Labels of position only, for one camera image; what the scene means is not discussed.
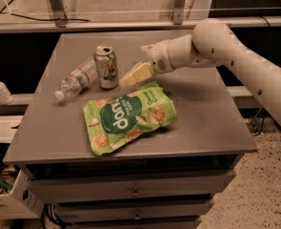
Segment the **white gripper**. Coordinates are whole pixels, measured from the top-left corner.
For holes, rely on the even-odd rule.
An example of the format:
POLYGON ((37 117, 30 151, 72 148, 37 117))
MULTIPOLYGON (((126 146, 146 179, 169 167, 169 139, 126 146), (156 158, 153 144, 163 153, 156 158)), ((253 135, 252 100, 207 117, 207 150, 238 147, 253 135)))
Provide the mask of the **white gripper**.
POLYGON ((174 67, 171 65, 168 53, 169 43, 169 40, 164 40, 155 44, 141 46, 141 53, 147 56, 150 63, 136 63, 131 70, 125 73, 119 80, 119 85, 122 88, 135 85, 151 78, 154 75, 154 71, 157 73, 173 72, 174 67))

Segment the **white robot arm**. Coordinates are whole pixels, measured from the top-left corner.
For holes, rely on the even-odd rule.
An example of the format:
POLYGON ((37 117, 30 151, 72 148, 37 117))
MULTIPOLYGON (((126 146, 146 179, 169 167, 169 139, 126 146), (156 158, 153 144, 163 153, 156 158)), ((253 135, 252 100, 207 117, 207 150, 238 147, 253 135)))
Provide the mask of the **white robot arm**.
POLYGON ((220 20, 204 19, 187 35, 140 50, 146 60, 135 64, 119 80, 122 87, 179 68, 225 66, 281 126, 281 68, 248 49, 220 20))

